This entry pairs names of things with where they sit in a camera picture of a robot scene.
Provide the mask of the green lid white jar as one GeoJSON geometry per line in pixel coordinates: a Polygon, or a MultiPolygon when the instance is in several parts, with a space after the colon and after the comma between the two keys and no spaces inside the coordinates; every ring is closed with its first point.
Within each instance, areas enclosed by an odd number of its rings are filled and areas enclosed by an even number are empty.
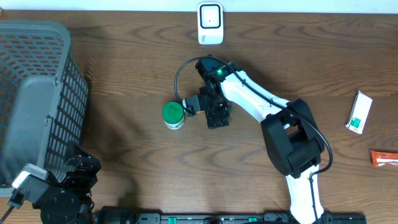
{"type": "Polygon", "coordinates": [[[169,129],[180,129],[185,121],[184,110],[179,103],[169,102],[162,109],[162,118],[169,129]]]}

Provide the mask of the white green carton box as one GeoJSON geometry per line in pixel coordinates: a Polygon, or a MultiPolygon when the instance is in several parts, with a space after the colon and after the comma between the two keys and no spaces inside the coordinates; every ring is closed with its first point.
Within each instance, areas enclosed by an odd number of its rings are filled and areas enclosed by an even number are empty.
{"type": "Polygon", "coordinates": [[[358,90],[345,127],[357,134],[362,134],[373,100],[358,90]]]}

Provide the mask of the red Top chocolate bar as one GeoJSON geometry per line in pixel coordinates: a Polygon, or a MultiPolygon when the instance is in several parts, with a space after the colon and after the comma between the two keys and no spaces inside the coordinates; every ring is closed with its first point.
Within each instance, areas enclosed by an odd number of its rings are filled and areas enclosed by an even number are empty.
{"type": "Polygon", "coordinates": [[[370,150],[371,160],[374,167],[386,165],[398,166],[398,156],[396,152],[381,152],[370,150]]]}

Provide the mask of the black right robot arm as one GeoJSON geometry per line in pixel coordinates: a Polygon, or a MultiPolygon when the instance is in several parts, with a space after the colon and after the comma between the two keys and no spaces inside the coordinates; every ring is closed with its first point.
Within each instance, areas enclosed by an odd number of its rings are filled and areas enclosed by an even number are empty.
{"type": "Polygon", "coordinates": [[[318,223],[324,209],[317,174],[326,144],[306,102],[275,96],[241,68],[210,55],[195,68],[208,98],[221,100],[220,107],[236,103],[260,123],[269,159],[287,180],[292,216],[299,223],[318,223]]]}

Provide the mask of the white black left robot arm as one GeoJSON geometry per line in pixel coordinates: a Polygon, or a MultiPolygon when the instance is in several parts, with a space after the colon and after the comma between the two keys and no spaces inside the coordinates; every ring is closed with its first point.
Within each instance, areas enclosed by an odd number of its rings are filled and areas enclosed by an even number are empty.
{"type": "Polygon", "coordinates": [[[54,171],[27,164],[14,180],[12,198],[26,200],[40,210],[42,223],[135,223],[135,215],[118,207],[103,207],[93,213],[91,188],[97,183],[100,161],[75,141],[67,143],[61,165],[70,166],[58,180],[54,171]]]}

